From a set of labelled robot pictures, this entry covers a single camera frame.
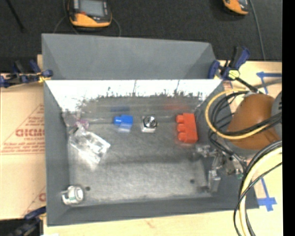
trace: black wire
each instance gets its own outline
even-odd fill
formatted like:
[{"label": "black wire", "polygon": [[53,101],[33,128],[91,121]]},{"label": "black wire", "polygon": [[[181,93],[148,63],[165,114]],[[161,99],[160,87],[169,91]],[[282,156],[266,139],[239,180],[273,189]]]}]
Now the black wire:
[{"label": "black wire", "polygon": [[259,22],[258,22],[257,13],[256,13],[255,7],[254,7],[254,5],[252,3],[252,0],[249,0],[249,2],[250,2],[252,12],[253,12],[253,15],[254,15],[254,18],[255,18],[255,21],[256,21],[256,25],[257,25],[257,31],[258,31],[259,41],[260,41],[261,52],[262,52],[262,55],[263,55],[263,59],[265,60],[266,56],[265,56],[265,51],[264,51],[264,43],[263,43],[262,36],[261,36],[261,31],[260,31],[260,26],[259,26]]},{"label": "black wire", "polygon": [[241,94],[245,94],[248,91],[243,91],[243,92],[236,92],[236,93],[232,93],[230,95],[224,96],[222,99],[220,99],[215,106],[212,108],[211,111],[211,115],[210,115],[210,121],[213,125],[213,127],[220,133],[223,133],[224,135],[229,135],[229,136],[238,136],[238,135],[243,135],[243,134],[247,134],[253,130],[256,130],[257,128],[260,128],[262,126],[264,126],[261,130],[259,130],[257,133],[260,133],[262,131],[265,131],[267,129],[269,129],[270,127],[275,126],[276,124],[280,123],[282,120],[282,113],[278,113],[274,116],[271,116],[270,118],[259,122],[253,126],[247,127],[245,129],[242,130],[238,130],[238,131],[228,131],[228,132],[224,132],[222,130],[221,127],[216,127],[216,119],[218,117],[218,115],[220,114],[220,112],[222,111],[222,109],[224,109],[225,107],[229,106],[229,103],[226,105],[223,105],[226,101],[228,101],[229,99],[231,99],[232,97],[234,97],[232,99],[232,101],[234,101],[234,99],[241,95]]},{"label": "black wire", "polygon": [[282,140],[279,140],[279,141],[276,141],[276,142],[273,142],[271,144],[269,144],[268,146],[264,147],[263,149],[261,149],[260,151],[258,151],[254,156],[253,158],[250,160],[247,168],[246,168],[246,171],[244,173],[244,177],[247,176],[247,174],[250,172],[251,168],[259,161],[259,159],[261,157],[263,157],[264,155],[268,154],[269,152],[273,151],[274,149],[276,148],[279,148],[283,145],[283,142]]},{"label": "black wire", "polygon": [[[257,152],[254,155],[254,157],[251,159],[251,161],[248,164],[248,166],[246,167],[246,170],[245,170],[244,175],[243,175],[243,179],[245,179],[247,177],[247,174],[250,172],[251,168],[260,160],[261,157],[263,157],[264,155],[270,153],[274,149],[279,148],[281,146],[282,146],[282,140],[277,141],[277,142],[274,142],[274,143],[268,145],[267,147],[263,148],[259,152]],[[248,216],[246,216],[246,222],[247,222],[247,226],[248,226],[249,231],[251,231],[250,232],[251,235],[254,235],[254,232],[253,232],[253,230],[251,228],[251,225],[250,225],[250,221],[249,221]]]},{"label": "black wire", "polygon": [[240,206],[240,203],[241,201],[243,200],[243,198],[247,195],[248,191],[261,179],[263,178],[265,175],[269,174],[271,171],[275,170],[276,168],[278,168],[279,166],[281,166],[283,163],[279,163],[277,165],[275,165],[274,167],[272,167],[271,169],[267,170],[266,172],[264,172],[263,174],[261,174],[260,176],[258,176],[253,182],[250,183],[250,185],[243,191],[243,193],[240,195],[239,199],[238,199],[238,203],[235,207],[235,210],[234,210],[234,215],[233,215],[233,222],[234,222],[234,226],[235,226],[235,229],[236,229],[236,232],[237,234],[240,236],[240,232],[239,232],[239,229],[237,227],[237,224],[236,224],[236,214],[237,214],[237,211],[239,209],[239,206]]},{"label": "black wire", "polygon": [[[262,121],[262,122],[259,122],[253,126],[250,126],[248,128],[245,128],[245,129],[242,129],[242,130],[239,130],[239,131],[229,131],[229,132],[224,132],[223,134],[224,135],[230,135],[230,136],[237,136],[237,135],[242,135],[242,134],[246,134],[246,133],[249,133],[257,128],[260,128],[264,125],[271,125],[271,127],[275,126],[276,124],[280,123],[282,120],[282,112],[279,112],[277,113],[276,115],[274,116],[271,116],[269,117],[268,119]],[[269,126],[265,126],[264,128],[262,128],[260,131],[258,131],[257,133],[260,133],[266,129],[269,129]]]},{"label": "black wire", "polygon": [[230,95],[226,95],[224,96],[222,99],[220,99],[212,108],[211,110],[211,117],[210,117],[210,121],[212,124],[216,123],[216,119],[217,116],[219,115],[219,113],[226,108],[227,106],[229,106],[231,104],[231,102],[233,102],[237,96],[247,93],[248,91],[245,92],[235,92],[235,93],[231,93]]}]

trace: screw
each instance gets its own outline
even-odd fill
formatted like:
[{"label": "screw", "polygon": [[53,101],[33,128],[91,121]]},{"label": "screw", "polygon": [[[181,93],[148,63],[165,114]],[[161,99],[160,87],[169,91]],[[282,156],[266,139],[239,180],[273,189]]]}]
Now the screw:
[{"label": "screw", "polygon": [[143,119],[143,125],[147,128],[156,128],[157,121],[154,116],[147,116]]}]

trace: power cord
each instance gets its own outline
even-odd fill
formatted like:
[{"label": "power cord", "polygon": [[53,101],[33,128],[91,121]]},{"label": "power cord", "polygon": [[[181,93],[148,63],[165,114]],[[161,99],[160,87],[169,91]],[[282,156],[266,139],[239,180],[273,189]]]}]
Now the power cord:
[{"label": "power cord", "polygon": [[239,130],[236,132],[223,132],[220,129],[218,129],[217,127],[215,127],[212,124],[212,118],[209,115],[209,110],[211,105],[216,101],[217,98],[219,98],[220,96],[227,94],[227,93],[238,93],[241,92],[242,94],[246,94],[248,91],[245,89],[236,89],[236,90],[226,90],[226,91],[222,91],[218,94],[216,94],[207,104],[206,106],[206,110],[205,110],[205,118],[206,118],[206,122],[209,126],[209,128],[216,133],[218,136],[224,138],[224,139],[228,139],[228,140],[238,140],[238,139],[243,139],[243,138],[247,138],[250,137],[252,135],[255,135],[261,131],[264,131],[274,125],[276,125],[278,122],[281,121],[282,118],[282,113],[278,113],[275,116],[272,116],[270,118],[268,118],[267,120],[264,120],[261,123],[258,123],[254,126],[245,128],[243,130]]},{"label": "power cord", "polygon": [[256,21],[256,25],[257,25],[257,31],[258,31],[262,56],[263,56],[263,59],[265,60],[266,56],[265,56],[265,51],[264,51],[264,43],[263,43],[262,36],[261,36],[261,31],[260,31],[260,26],[259,26],[259,22],[258,22],[257,13],[256,13],[256,10],[255,10],[254,4],[252,3],[252,0],[249,0],[249,2],[251,4],[252,12],[253,12],[253,15],[254,15],[254,18],[255,18],[255,21]]},{"label": "power cord", "polygon": [[248,167],[246,168],[245,173],[244,173],[244,177],[243,177],[243,182],[240,187],[240,196],[238,199],[238,204],[234,210],[234,217],[233,217],[234,226],[235,226],[235,229],[236,229],[236,232],[238,235],[241,235],[239,232],[238,226],[236,224],[236,213],[238,211],[240,213],[240,221],[241,221],[241,226],[242,226],[242,230],[244,232],[244,235],[245,236],[247,236],[247,235],[254,236],[255,235],[252,230],[252,227],[250,225],[248,215],[246,212],[245,197],[246,197],[247,192],[252,188],[252,186],[254,186],[262,177],[264,177],[266,174],[268,174],[272,170],[274,170],[277,167],[279,167],[280,165],[282,165],[282,163],[277,164],[275,167],[271,168],[270,170],[267,170],[266,172],[264,172],[263,174],[258,176],[250,184],[252,177],[254,176],[256,171],[260,168],[260,166],[262,164],[264,164],[271,157],[278,155],[280,153],[282,153],[282,140],[274,142],[274,143],[270,144],[269,146],[265,147],[264,149],[260,150],[253,157],[253,159],[249,163]]}]

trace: red lego brick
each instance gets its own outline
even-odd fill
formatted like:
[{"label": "red lego brick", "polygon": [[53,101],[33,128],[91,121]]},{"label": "red lego brick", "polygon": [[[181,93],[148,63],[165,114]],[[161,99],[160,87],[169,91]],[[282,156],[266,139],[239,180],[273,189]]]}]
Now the red lego brick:
[{"label": "red lego brick", "polygon": [[196,119],[194,114],[183,113],[176,116],[177,138],[179,141],[188,144],[194,144],[198,140]]}]

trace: blue clamp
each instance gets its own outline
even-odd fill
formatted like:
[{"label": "blue clamp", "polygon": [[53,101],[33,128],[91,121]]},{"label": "blue clamp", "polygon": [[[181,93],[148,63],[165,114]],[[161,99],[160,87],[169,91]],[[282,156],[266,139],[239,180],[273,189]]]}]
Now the blue clamp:
[{"label": "blue clamp", "polygon": [[250,57],[250,52],[246,47],[236,46],[230,62],[226,61],[224,67],[220,62],[214,60],[208,71],[208,79],[213,79],[217,75],[222,80],[236,80],[239,76],[239,68]]},{"label": "blue clamp", "polygon": [[29,65],[34,72],[33,74],[25,73],[25,70],[19,61],[14,62],[12,73],[7,74],[5,77],[0,76],[0,88],[8,88],[14,85],[36,82],[40,81],[42,78],[50,78],[53,76],[52,70],[41,71],[33,59],[29,61]]}]

